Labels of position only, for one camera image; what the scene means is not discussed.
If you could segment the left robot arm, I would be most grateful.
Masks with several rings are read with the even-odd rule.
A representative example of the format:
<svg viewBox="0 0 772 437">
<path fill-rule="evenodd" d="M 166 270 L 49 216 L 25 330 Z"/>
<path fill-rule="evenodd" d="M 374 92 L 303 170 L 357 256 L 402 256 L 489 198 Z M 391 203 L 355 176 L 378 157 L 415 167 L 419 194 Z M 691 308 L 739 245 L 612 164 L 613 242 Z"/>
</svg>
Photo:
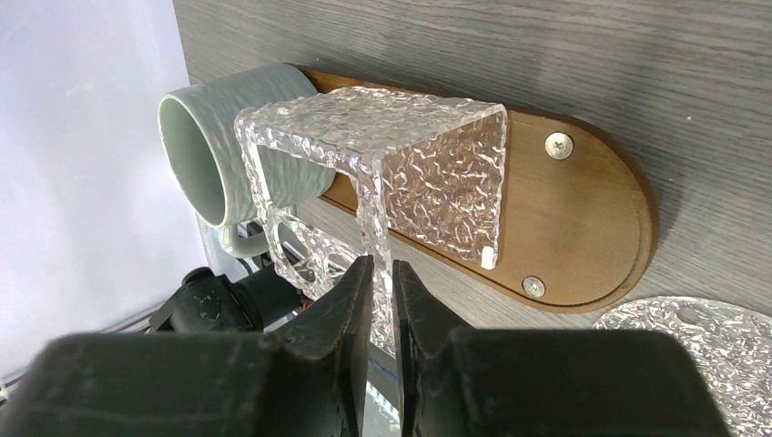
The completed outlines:
<svg viewBox="0 0 772 437">
<path fill-rule="evenodd" d="M 189 272 L 149 318 L 150 333 L 262 332 L 310 305 L 310 299 L 272 265 L 238 281 L 209 267 Z"/>
</svg>

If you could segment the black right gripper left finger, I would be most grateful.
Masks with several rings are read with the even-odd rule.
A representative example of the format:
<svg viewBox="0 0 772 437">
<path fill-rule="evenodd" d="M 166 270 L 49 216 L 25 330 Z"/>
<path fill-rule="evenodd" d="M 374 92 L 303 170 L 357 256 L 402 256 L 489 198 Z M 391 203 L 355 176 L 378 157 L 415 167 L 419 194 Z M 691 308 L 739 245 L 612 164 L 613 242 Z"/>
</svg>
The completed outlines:
<svg viewBox="0 0 772 437">
<path fill-rule="evenodd" d="M 36 357 L 4 436 L 358 436 L 373 259 L 268 333 L 77 334 Z"/>
</svg>

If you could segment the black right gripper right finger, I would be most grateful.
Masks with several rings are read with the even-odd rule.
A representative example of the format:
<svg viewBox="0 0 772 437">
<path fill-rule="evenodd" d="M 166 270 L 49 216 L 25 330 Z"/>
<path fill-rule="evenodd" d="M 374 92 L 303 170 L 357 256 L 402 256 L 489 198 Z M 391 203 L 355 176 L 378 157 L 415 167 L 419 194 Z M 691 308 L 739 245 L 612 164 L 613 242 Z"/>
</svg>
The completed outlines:
<svg viewBox="0 0 772 437">
<path fill-rule="evenodd" d="M 726 436 L 686 349 L 650 330 L 477 329 L 392 268 L 405 436 Z"/>
</svg>

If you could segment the clear textured acrylic holder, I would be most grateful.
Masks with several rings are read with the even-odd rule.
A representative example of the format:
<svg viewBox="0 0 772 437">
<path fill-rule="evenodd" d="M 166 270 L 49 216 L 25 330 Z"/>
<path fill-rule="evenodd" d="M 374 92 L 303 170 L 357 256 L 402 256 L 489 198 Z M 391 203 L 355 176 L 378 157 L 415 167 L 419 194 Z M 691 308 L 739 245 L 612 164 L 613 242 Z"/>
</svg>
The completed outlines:
<svg viewBox="0 0 772 437">
<path fill-rule="evenodd" d="M 396 351 L 389 233 L 493 269 L 499 258 L 508 116 L 496 103 L 350 86 L 260 108 L 235 119 L 252 197 L 272 254 L 291 231 L 309 250 L 314 279 L 287 264 L 279 272 L 313 299 L 331 287 L 330 258 L 354 247 L 291 215 L 273 190 L 270 153 L 332 169 L 356 196 L 361 251 L 375 262 L 371 342 Z"/>
</svg>

